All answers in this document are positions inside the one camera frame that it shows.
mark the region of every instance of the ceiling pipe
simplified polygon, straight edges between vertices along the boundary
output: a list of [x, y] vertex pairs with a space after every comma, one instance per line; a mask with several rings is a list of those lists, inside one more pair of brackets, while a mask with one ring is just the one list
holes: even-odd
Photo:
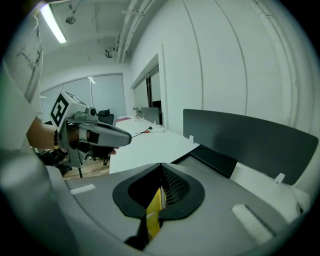
[[[147, 11], [149, 10], [149, 8], [152, 6], [152, 4], [156, 1], [156, 0], [152, 0], [151, 3], [147, 6], [147, 4], [149, 3], [150, 0], [144, 0], [141, 4], [141, 6], [139, 7], [138, 12], [139, 13], [143, 13], [146, 14]], [[137, 30], [137, 27], [139, 26], [141, 20], [143, 19], [145, 15], [136, 15], [132, 21], [130, 30], [128, 32], [128, 35], [126, 37], [125, 40], [125, 45], [124, 45], [124, 49], [123, 49], [123, 54], [122, 54], [122, 59], [121, 62], [123, 63], [125, 61], [125, 58], [127, 56], [127, 50], [129, 48], [129, 45], [131, 43], [131, 40]]]
[[[132, 12], [133, 9], [135, 8], [136, 4], [137, 4], [138, 0], [131, 0], [127, 11], [128, 12]], [[130, 20], [131, 14], [127, 13], [124, 17], [124, 21], [123, 21], [123, 25], [122, 25], [122, 29], [121, 29], [121, 33], [120, 33], [120, 40], [119, 40], [119, 46], [118, 46], [118, 51], [117, 51], [117, 56], [116, 56], [116, 61], [119, 62], [120, 61], [120, 56], [121, 56], [121, 51], [122, 51], [122, 47], [123, 47], [123, 42], [124, 42], [124, 37], [125, 37], [125, 32], [127, 30], [127, 26]]]
[[119, 47], [119, 38], [120, 38], [120, 34], [118, 33], [115, 35], [115, 38], [114, 38], [115, 49], [118, 49], [118, 47]]
[[260, 0], [246, 0], [263, 23], [275, 49], [282, 79], [284, 125], [294, 127], [298, 111], [297, 71], [290, 50], [280, 26]]

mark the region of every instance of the desk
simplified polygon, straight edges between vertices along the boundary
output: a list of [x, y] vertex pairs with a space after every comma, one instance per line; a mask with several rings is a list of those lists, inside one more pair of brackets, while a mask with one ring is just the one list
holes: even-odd
[[[116, 123], [116, 126], [132, 136], [154, 126], [147, 120], [135, 122], [131, 119]], [[111, 156], [110, 174], [129, 170], [153, 163], [171, 163], [198, 146], [176, 133], [144, 133], [132, 139], [131, 144], [121, 147]], [[237, 163], [230, 180], [238, 183], [260, 199], [274, 207], [290, 223], [296, 219], [297, 200], [305, 211], [310, 209], [310, 197], [307, 193], [286, 184], [276, 184], [265, 174], [240, 162]]]
[[[135, 122], [133, 116], [129, 117], [131, 119], [117, 122], [116, 127], [132, 136], [150, 126], [154, 127], [147, 120]], [[117, 149], [116, 154], [110, 157], [110, 174], [147, 164], [171, 163], [198, 146], [199, 144], [192, 144], [187, 138], [170, 131], [144, 133], [132, 138], [131, 144]]]

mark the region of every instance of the person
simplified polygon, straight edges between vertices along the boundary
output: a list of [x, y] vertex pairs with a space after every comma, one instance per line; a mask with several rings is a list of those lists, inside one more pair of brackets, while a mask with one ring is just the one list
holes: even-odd
[[[47, 0], [46, 3], [66, 0]], [[54, 149], [55, 127], [42, 122], [40, 100], [40, 78], [43, 66], [43, 45], [38, 27], [37, 15], [45, 2], [29, 1], [24, 5], [28, 12], [17, 30], [0, 67], [2, 124], [0, 144], [9, 150], [32, 152], [37, 149]], [[69, 131], [69, 142], [79, 139], [79, 131]]]

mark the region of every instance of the white tag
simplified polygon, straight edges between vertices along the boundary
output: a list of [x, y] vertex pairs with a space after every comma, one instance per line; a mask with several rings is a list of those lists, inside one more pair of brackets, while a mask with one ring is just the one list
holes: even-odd
[[87, 130], [79, 128], [79, 140], [87, 140]]
[[244, 204], [236, 204], [231, 208], [231, 211], [257, 245], [262, 245], [274, 237]]
[[72, 195], [76, 195], [76, 194], [80, 194], [80, 193], [87, 192], [87, 191], [90, 191], [90, 190], [94, 190], [95, 188], [96, 188], [95, 185], [89, 184], [89, 185], [86, 185], [86, 186], [70, 189], [70, 193]]
[[194, 138], [192, 135], [190, 135], [189, 141], [190, 141], [192, 144], [194, 144], [194, 143], [195, 143], [195, 138]]
[[280, 184], [285, 178], [285, 175], [283, 173], [279, 173], [279, 175], [277, 177], [275, 177], [274, 182], [276, 184]]

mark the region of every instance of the ceiling light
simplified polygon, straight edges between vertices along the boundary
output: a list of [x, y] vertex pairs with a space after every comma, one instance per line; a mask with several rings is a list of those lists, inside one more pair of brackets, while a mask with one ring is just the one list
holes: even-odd
[[88, 76], [89, 80], [91, 81], [91, 83], [95, 84], [96, 82], [92, 79], [91, 76]]
[[45, 4], [40, 8], [40, 12], [42, 13], [42, 16], [44, 17], [46, 23], [48, 24], [49, 28], [55, 35], [56, 39], [58, 39], [59, 43], [65, 43], [67, 40], [65, 36], [62, 34], [55, 17], [52, 14], [52, 11], [50, 9], [49, 4]]

